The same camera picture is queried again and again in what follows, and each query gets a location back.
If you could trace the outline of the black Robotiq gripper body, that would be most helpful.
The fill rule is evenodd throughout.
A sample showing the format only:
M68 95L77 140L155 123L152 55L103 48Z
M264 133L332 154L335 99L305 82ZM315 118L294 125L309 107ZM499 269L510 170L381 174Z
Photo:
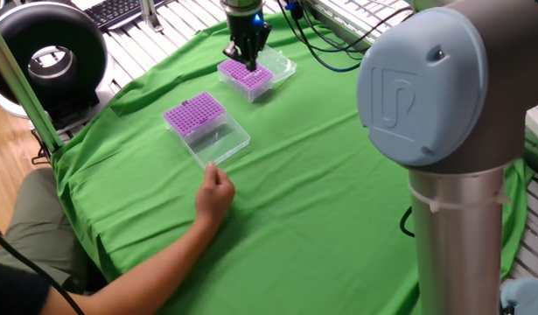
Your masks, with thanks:
M261 11L240 16L228 15L227 24L230 38L240 49L263 49L272 30Z

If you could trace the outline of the bare human hand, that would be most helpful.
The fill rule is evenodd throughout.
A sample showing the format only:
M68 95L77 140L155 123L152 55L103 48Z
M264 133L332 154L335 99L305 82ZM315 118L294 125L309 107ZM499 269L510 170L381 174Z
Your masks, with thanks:
M235 196L235 187L228 175L214 162L209 162L195 197L196 221L217 229L225 220Z

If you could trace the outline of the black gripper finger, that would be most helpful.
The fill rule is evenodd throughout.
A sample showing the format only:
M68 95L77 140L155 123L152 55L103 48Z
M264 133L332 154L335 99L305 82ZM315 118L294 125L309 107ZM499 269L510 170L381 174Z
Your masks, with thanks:
M223 49L223 53L231 60L243 62L244 59L239 51L238 46L231 40L228 45Z
M257 68L257 57L259 52L263 49L263 45L258 45L257 43L249 43L245 45L241 54L243 57L244 64L246 65L247 70L254 72Z

